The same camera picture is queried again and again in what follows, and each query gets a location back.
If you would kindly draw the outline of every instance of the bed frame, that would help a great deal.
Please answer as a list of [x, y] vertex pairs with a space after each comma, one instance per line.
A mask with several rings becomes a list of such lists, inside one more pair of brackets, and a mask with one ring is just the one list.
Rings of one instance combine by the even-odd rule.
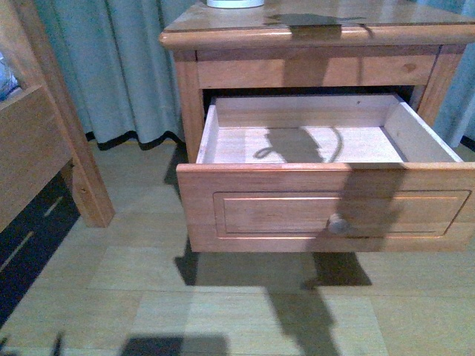
[[114, 209], [33, 0], [0, 0], [0, 52], [22, 87], [0, 103], [0, 231], [60, 171], [86, 223], [107, 226]]

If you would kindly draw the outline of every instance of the wooden nightstand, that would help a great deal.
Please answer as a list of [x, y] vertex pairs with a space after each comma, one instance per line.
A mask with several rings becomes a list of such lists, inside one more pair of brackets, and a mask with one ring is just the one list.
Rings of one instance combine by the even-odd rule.
[[[178, 168], [195, 251], [441, 251], [473, 236], [475, 165], [420, 117], [433, 124], [475, 42], [475, 19], [403, 0], [267, 0], [245, 10], [198, 2], [160, 41], [174, 51], [197, 163]], [[217, 99], [202, 141], [206, 89], [391, 85], [413, 87], [420, 117], [395, 96]], [[374, 128], [386, 141], [376, 143]], [[282, 154], [287, 134], [287, 153], [313, 141], [320, 158]], [[353, 158], [325, 157], [331, 135], [335, 152], [353, 147]], [[386, 144], [398, 159], [376, 158], [372, 148]], [[281, 161], [257, 160], [272, 151]]]

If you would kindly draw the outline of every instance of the curtain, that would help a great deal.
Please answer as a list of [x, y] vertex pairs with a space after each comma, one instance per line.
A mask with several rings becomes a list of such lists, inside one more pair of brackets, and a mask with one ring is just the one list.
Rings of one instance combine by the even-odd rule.
[[[464, 16], [475, 17], [475, 0], [414, 0]], [[475, 44], [467, 46], [434, 130], [450, 146], [456, 147], [463, 136], [475, 139]]]
[[170, 53], [158, 36], [194, 0], [37, 0], [85, 132], [183, 138]]

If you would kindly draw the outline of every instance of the floor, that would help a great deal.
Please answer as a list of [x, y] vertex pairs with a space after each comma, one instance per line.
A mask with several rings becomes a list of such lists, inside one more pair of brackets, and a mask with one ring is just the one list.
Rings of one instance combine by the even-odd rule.
[[106, 229], [76, 223], [0, 354], [475, 355], [475, 240], [462, 253], [197, 255], [182, 149], [94, 153], [117, 215]]

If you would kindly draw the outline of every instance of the drawer knob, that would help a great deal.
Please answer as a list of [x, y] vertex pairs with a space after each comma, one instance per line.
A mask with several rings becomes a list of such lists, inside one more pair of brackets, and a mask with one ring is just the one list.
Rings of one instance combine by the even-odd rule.
[[333, 214], [328, 219], [328, 231], [332, 234], [342, 235], [350, 230], [350, 223], [347, 222], [340, 214]]

